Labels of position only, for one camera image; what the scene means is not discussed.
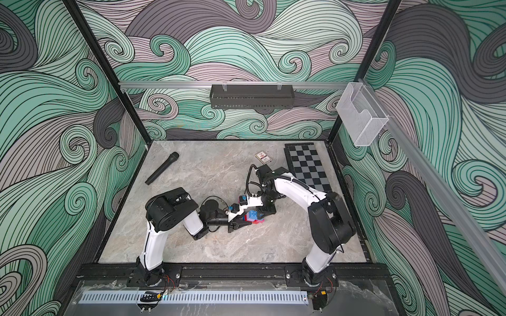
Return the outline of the light blue lego brick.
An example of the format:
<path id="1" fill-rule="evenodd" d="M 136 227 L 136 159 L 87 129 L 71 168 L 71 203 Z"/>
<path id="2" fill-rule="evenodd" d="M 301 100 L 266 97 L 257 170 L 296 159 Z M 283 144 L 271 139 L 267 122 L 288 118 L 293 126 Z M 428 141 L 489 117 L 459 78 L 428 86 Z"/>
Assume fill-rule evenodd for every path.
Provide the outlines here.
<path id="1" fill-rule="evenodd" d="M 251 211 L 249 211 L 249 212 L 246 214 L 246 216 L 248 217 L 248 220 L 249 220 L 250 222 L 253 222 L 253 221 L 255 221 L 255 220 L 257 220 L 257 219 L 258 219 L 258 213 L 257 213 L 257 211 L 255 211 L 255 210 L 251 210 Z"/>

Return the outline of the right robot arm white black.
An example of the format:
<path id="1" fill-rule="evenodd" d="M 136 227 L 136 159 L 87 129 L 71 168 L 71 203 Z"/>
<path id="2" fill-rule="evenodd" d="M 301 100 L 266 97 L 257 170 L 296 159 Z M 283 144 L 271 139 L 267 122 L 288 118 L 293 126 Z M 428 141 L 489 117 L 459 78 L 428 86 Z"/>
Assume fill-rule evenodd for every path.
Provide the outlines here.
<path id="1" fill-rule="evenodd" d="M 323 283 L 338 249 L 356 234 L 346 203 L 338 193 L 317 191 L 283 167 L 273 171 L 263 165 L 256 169 L 256 176 L 262 201 L 258 207 L 260 218 L 275 214 L 275 202 L 282 198 L 307 211 L 314 244 L 303 259 L 302 274 L 310 287 Z"/>

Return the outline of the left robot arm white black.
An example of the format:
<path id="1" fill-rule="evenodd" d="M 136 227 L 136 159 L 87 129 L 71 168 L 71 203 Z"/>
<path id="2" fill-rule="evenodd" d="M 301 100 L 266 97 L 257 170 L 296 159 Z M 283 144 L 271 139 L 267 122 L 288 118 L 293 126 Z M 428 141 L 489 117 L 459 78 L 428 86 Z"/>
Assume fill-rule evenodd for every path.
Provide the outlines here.
<path id="1" fill-rule="evenodd" d="M 149 287 L 155 287 L 163 280 L 163 249 L 168 232 L 183 224 L 195 240 L 207 235 L 212 228 L 226 226 L 229 231 L 250 225 L 239 213 L 245 210 L 248 196 L 239 197 L 237 204 L 221 209 L 216 196 L 198 205 L 184 188 L 175 188 L 158 194 L 146 203 L 147 233 L 137 267 L 144 274 L 143 280 Z"/>

